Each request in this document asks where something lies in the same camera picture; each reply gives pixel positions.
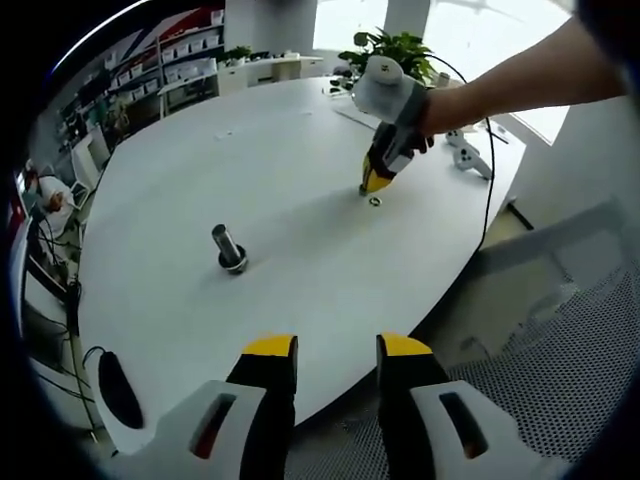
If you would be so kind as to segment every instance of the box on shelf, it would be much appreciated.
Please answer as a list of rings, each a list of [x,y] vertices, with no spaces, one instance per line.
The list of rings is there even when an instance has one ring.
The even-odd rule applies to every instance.
[[[180,78],[187,79],[198,76],[198,67],[194,64],[185,65],[180,68]]]
[[[173,48],[167,48],[167,49],[163,50],[162,51],[162,63],[167,63],[167,62],[170,62],[171,60],[173,60],[175,52],[176,51]]]
[[[131,72],[129,70],[118,75],[118,85],[122,86],[125,83],[127,83],[129,80],[131,80]]]
[[[144,88],[147,93],[155,92],[158,89],[158,79],[154,78],[153,80],[149,80],[144,84]]]
[[[131,69],[131,78],[136,78],[136,77],[139,77],[140,75],[142,75],[142,64],[141,63],[139,63],[138,65],[135,65]]]
[[[130,104],[131,102],[133,102],[133,92],[124,92],[121,95],[122,101],[125,105]]]
[[[140,100],[142,97],[144,97],[144,85],[140,85],[132,93],[134,100]]]
[[[165,75],[167,76],[167,83],[176,83],[180,80],[177,69],[165,70]]]
[[[207,48],[213,48],[220,43],[220,35],[209,35],[205,40]]]
[[[204,38],[201,38],[199,40],[194,40],[193,42],[191,42],[192,53],[200,52],[202,51],[203,48],[204,48]]]
[[[218,71],[218,61],[215,58],[207,59],[203,70],[205,75],[213,75]]]
[[[211,12],[211,25],[217,27],[224,23],[224,10],[214,10]]]
[[[176,54],[178,55],[178,58],[189,55],[189,44],[183,43],[182,45],[178,45],[178,48],[176,48]]]

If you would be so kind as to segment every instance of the desk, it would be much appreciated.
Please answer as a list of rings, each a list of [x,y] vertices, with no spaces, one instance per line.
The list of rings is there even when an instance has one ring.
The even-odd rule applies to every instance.
[[[236,68],[236,69],[252,68],[252,67],[260,67],[260,66],[277,67],[279,65],[297,65],[298,68],[301,68],[301,65],[303,64],[303,62],[309,62],[309,61],[313,62],[313,61],[322,61],[322,60],[323,60],[322,57],[306,57],[306,56],[301,56],[298,58],[265,58],[263,60],[257,60],[255,62],[246,62],[243,65],[239,65],[231,68]],[[215,72],[206,73],[203,75],[198,75],[197,77],[185,78],[178,82],[169,83],[164,87],[162,87],[160,90],[158,90],[157,95],[160,97],[160,118],[161,119],[164,118],[167,113],[166,110],[168,110],[165,106],[167,103],[165,98],[166,94],[178,88],[186,87],[187,85],[190,85],[192,83],[199,82],[201,80],[206,80],[207,78],[216,77],[217,75],[218,75],[218,71],[215,71]]]
[[[444,138],[379,193],[357,193],[373,131],[337,114],[311,78],[217,97],[119,145],[85,232],[79,324],[85,351],[114,351],[144,412],[121,425],[87,361],[115,445],[130,453],[158,419],[267,333],[299,337],[296,421],[376,362],[375,335],[407,334],[451,286],[481,238],[488,182],[456,170]],[[486,133],[471,138],[489,158]],[[524,145],[495,142],[490,219]],[[227,224],[249,267],[231,277],[211,239]]]

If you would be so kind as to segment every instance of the potted plant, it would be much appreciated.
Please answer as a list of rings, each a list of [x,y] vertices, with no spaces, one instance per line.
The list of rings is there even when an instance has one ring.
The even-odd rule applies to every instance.
[[[428,59],[431,50],[422,44],[420,37],[408,32],[392,36],[384,30],[378,30],[380,32],[378,35],[368,32],[356,33],[353,36],[353,43],[358,50],[344,51],[338,55],[338,58],[349,63],[349,70],[341,74],[342,78],[330,81],[331,93],[339,92],[341,89],[351,90],[364,73],[369,57],[372,55],[393,58],[405,74],[422,84],[431,80],[435,73]]]
[[[231,67],[244,65],[245,58],[249,57],[249,55],[251,55],[251,49],[243,45],[232,48],[226,53],[227,62]]]

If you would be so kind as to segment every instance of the window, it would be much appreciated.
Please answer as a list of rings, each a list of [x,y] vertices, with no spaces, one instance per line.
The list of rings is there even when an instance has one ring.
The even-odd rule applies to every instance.
[[[387,0],[318,0],[314,50],[353,49],[353,35],[383,28]]]
[[[472,80],[539,42],[569,17],[550,0],[438,0],[431,5],[424,44]],[[568,109],[543,108],[516,116],[552,143]]]

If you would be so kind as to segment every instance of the white wall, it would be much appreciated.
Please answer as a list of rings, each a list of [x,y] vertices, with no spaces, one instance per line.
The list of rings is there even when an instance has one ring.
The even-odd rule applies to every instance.
[[[274,31],[274,53],[285,50],[310,55],[316,23],[317,0],[272,0],[276,6],[278,29]]]
[[[276,49],[279,31],[278,5],[275,0],[254,1],[253,51],[273,52]]]
[[[571,107],[552,146],[528,144],[512,191],[535,226],[568,218],[612,196],[640,225],[640,121],[631,100]]]
[[[239,45],[254,48],[256,0],[227,0],[225,4],[225,50]]]
[[[384,30],[391,35],[409,32],[422,38],[431,0],[389,0]]]

